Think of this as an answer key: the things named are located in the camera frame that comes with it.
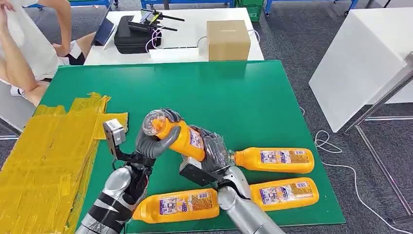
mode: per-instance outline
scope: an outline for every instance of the cardboard box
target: cardboard box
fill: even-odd
[[[209,61],[247,60],[251,40],[244,20],[206,22]]]

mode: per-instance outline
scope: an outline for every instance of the bottle label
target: bottle label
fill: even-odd
[[[294,201],[313,196],[311,187],[307,182],[263,188],[260,189],[260,194],[264,205]]]
[[[192,211],[200,211],[211,209],[213,207],[212,204],[212,196],[210,192],[201,193],[198,195],[192,195],[189,198],[189,206]]]
[[[190,141],[189,143],[196,148],[203,149],[204,148],[204,142],[202,141],[201,134],[199,132],[189,128],[189,135],[190,135]]]
[[[184,199],[178,197],[166,197],[160,200],[160,214],[168,215],[180,212],[199,211],[213,207],[210,192],[186,196]]]
[[[310,160],[301,150],[261,150],[262,163],[308,163]]]

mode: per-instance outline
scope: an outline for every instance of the black case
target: black case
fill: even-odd
[[[152,32],[132,31],[129,29],[128,21],[133,16],[123,16],[114,37],[114,43],[121,54],[140,54],[146,53],[146,43],[152,39]],[[153,40],[156,46],[161,44],[161,39]],[[152,43],[148,44],[148,50],[153,49]]]

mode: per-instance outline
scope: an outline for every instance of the white shirt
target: white shirt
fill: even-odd
[[[29,63],[36,80],[42,80],[45,75],[54,76],[60,61],[53,46],[22,7],[36,4],[37,1],[9,0],[16,12],[6,12],[10,35]],[[4,58],[1,47],[0,56]]]

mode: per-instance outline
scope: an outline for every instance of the gray carpet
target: gray carpet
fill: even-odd
[[[121,10],[136,10],[140,3],[120,0]],[[363,8],[367,0],[360,0],[357,7]],[[314,70],[322,59],[329,44],[344,21],[343,13],[349,1],[333,4],[328,1],[275,2],[271,15],[262,14],[260,23],[254,28],[261,35],[261,49],[265,59],[280,59],[287,72],[290,83],[301,107],[306,110],[305,120],[313,136],[324,129],[331,133],[328,123],[308,86]],[[172,4],[171,9],[218,8],[221,4]],[[50,9],[38,11],[28,9],[30,16],[51,42],[59,42],[59,29],[55,15]],[[103,9],[76,8],[73,14],[73,37],[79,38],[96,30]],[[412,105],[387,105],[377,115],[413,114]],[[362,124],[377,152],[382,156],[388,170],[399,184],[406,199],[413,205],[413,168],[411,160],[411,141],[413,126],[411,122],[369,122]],[[344,164],[357,171],[357,185],[362,199],[384,218],[405,215],[394,192],[379,167],[353,130],[349,135],[331,134],[332,143],[343,150],[334,155],[319,151],[324,162]],[[9,154],[13,142],[0,142],[0,164]],[[368,211],[358,201],[354,191],[354,177],[350,169],[325,167],[341,205],[347,223],[342,225],[301,226],[283,228],[295,234],[389,234],[398,233],[387,227],[379,218]],[[413,232],[413,224],[397,226]]]

